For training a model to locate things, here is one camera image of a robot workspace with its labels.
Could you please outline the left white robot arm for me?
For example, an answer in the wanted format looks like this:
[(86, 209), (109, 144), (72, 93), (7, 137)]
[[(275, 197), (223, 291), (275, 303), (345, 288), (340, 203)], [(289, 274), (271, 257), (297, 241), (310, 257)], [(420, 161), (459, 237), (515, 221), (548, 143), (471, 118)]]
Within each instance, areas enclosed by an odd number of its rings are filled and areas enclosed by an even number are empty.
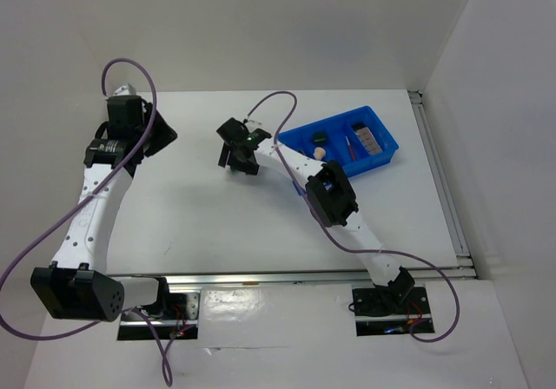
[(162, 279), (114, 279), (107, 275), (107, 262), (116, 217), (137, 167), (177, 134), (131, 85), (108, 98), (107, 110), (107, 121), (86, 148), (81, 209), (50, 265), (35, 268), (30, 278), (57, 320), (112, 322), (134, 307), (160, 319), (171, 308)]

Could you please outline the beige makeup sponge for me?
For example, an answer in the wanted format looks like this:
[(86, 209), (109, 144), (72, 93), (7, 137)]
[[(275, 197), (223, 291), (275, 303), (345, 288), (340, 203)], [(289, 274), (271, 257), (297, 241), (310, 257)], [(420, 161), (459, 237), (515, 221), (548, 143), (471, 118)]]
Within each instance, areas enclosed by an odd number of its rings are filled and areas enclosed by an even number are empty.
[(324, 149), (323, 147), (316, 147), (316, 148), (314, 149), (313, 156), (314, 156), (314, 159), (315, 159), (315, 160), (317, 160), (317, 161), (323, 161), (324, 158), (326, 157), (326, 155), (327, 155), (327, 151), (326, 151), (326, 149)]

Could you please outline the black square powder compact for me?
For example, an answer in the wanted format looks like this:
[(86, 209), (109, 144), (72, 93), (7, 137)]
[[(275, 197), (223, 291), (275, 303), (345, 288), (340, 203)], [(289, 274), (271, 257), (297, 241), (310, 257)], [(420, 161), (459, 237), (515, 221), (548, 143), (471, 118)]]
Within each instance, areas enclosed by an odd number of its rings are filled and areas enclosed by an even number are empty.
[(366, 127), (367, 127), (367, 126), (366, 126), (364, 123), (362, 123), (362, 122), (357, 122), (357, 123), (355, 123), (355, 124), (352, 125), (352, 129), (353, 129), (354, 131), (357, 131), (357, 130), (360, 130), (360, 129), (365, 129)]

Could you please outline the red lip gloss tube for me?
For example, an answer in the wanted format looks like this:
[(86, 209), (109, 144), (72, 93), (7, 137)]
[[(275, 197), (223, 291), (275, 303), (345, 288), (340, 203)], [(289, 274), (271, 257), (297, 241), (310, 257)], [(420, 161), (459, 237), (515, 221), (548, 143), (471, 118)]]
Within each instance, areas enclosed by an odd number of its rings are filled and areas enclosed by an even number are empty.
[(347, 149), (348, 149), (348, 153), (350, 155), (350, 158), (351, 158), (352, 162), (356, 162), (357, 157), (356, 157), (356, 154), (354, 152), (353, 145), (352, 145), (350, 139), (348, 138), (348, 136), (345, 136), (345, 140), (346, 140)]

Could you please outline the clear eyeshadow palette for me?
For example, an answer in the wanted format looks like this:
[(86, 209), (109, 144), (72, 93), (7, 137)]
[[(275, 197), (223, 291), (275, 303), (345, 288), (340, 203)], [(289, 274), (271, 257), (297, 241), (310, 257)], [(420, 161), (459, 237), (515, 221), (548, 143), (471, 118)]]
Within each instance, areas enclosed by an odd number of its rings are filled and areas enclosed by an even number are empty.
[(365, 129), (360, 129), (354, 132), (370, 155), (378, 155), (382, 152), (380, 144), (377, 142), (368, 126)]

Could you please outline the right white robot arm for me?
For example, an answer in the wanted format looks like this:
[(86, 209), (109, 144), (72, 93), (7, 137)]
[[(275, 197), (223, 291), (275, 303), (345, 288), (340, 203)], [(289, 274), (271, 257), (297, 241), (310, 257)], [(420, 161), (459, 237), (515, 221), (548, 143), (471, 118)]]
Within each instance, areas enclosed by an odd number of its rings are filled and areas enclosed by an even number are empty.
[(277, 141), (258, 122), (230, 118), (216, 133), (223, 140), (219, 166), (246, 175), (267, 168), (290, 178), (330, 240), (361, 260), (380, 290), (382, 308), (397, 313), (407, 305), (414, 278), (363, 220), (356, 193), (339, 162), (305, 156)]

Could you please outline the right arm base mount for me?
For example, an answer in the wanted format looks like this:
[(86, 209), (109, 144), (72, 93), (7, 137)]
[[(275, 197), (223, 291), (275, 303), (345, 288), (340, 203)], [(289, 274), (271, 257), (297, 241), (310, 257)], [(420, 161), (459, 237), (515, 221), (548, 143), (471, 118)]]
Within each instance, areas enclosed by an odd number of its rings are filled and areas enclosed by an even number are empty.
[(427, 290), (415, 287), (408, 297), (396, 305), (375, 287), (353, 287), (347, 309), (354, 315), (358, 337), (434, 333), (434, 321)]

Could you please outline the green round compact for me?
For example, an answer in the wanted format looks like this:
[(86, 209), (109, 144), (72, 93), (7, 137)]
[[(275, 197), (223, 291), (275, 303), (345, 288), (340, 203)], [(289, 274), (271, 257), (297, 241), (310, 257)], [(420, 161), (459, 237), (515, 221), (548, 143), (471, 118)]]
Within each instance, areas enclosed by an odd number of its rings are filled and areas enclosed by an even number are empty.
[(318, 147), (322, 147), (328, 143), (328, 136), (323, 131), (316, 131), (311, 137), (312, 143)]

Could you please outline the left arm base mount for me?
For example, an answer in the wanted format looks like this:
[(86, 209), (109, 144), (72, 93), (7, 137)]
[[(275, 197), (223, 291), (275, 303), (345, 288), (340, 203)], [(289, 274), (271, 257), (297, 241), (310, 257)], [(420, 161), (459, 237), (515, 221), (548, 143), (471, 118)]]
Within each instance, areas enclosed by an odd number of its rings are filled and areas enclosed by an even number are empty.
[(148, 341), (157, 336), (162, 342), (172, 339), (196, 340), (198, 338), (201, 292), (187, 289), (185, 292), (167, 293), (160, 307), (140, 308), (147, 316), (155, 333), (137, 313), (123, 314), (119, 323), (119, 341)]

